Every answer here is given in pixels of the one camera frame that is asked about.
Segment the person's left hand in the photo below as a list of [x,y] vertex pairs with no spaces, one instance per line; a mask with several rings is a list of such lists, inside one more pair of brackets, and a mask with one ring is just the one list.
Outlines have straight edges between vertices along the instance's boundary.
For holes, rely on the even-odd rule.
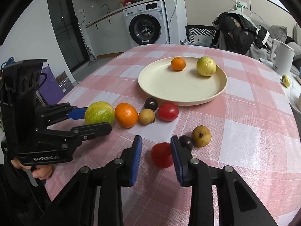
[[[11,163],[16,169],[23,169],[23,170],[32,169],[31,166],[22,165],[17,158],[11,160]],[[32,171],[32,176],[35,179],[45,180],[52,175],[52,171],[53,171],[52,165],[38,165],[35,167],[36,167],[35,170]]]

